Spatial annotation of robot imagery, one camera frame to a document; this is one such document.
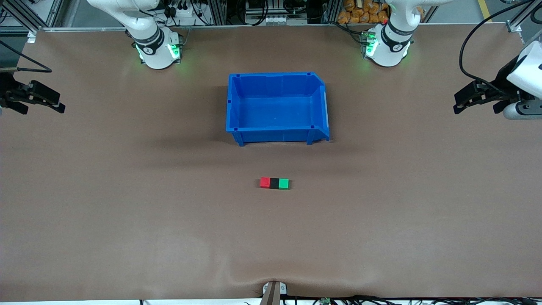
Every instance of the blue plastic bin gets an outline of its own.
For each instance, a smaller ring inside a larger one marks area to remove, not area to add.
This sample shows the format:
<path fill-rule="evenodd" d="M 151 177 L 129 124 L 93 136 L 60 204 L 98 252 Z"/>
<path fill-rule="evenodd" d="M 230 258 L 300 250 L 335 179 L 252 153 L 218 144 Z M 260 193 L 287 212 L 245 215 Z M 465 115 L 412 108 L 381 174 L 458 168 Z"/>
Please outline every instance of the blue plastic bin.
<path fill-rule="evenodd" d="M 314 72 L 231 74 L 226 131 L 239 146 L 329 141 L 326 86 Z"/>

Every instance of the yellow tape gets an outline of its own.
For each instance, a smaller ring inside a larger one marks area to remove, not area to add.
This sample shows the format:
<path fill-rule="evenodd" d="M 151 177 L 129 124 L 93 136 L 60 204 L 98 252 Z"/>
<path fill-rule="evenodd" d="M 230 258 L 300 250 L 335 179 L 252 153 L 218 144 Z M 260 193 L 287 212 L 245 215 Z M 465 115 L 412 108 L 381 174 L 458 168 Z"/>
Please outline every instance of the yellow tape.
<path fill-rule="evenodd" d="M 486 0 L 478 0 L 478 4 L 480 5 L 480 10 L 482 11 L 483 18 L 486 19 L 487 17 L 490 17 L 489 10 L 487 9 Z"/>

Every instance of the brown table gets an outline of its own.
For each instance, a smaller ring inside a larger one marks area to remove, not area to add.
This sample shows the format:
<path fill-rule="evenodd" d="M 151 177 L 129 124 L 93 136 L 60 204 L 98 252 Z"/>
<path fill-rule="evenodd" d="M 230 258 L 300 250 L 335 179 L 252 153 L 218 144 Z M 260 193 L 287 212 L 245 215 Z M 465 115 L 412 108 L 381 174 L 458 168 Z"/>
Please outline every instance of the brown table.
<path fill-rule="evenodd" d="M 39 33 L 25 52 L 66 113 L 4 110 L 0 300 L 542 295 L 542 125 L 454 115 L 473 26 L 422 26 L 395 68 L 334 27 L 194 30 L 153 71 L 124 33 Z M 521 48 L 490 24 L 466 67 Z M 229 73 L 315 71 L 331 142 L 225 133 Z M 293 180 L 259 189 L 260 176 Z"/>

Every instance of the green cube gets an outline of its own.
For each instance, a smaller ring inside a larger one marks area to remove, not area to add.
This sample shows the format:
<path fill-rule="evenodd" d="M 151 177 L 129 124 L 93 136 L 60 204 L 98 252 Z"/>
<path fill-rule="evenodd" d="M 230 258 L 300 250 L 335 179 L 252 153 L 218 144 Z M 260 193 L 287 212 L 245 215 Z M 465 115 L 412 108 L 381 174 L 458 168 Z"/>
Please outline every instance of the green cube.
<path fill-rule="evenodd" d="M 290 180 L 289 179 L 279 179 L 279 189 L 288 189 L 290 187 Z"/>

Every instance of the row of colored blocks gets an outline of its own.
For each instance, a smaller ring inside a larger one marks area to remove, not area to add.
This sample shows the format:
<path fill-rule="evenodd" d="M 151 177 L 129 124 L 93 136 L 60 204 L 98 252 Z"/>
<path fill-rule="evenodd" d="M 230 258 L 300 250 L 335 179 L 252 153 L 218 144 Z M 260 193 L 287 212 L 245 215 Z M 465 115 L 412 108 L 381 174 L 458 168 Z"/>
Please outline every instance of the row of colored blocks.
<path fill-rule="evenodd" d="M 284 178 L 269 178 L 261 177 L 260 178 L 260 187 L 261 188 L 272 188 L 272 189 L 289 189 L 290 180 Z"/>

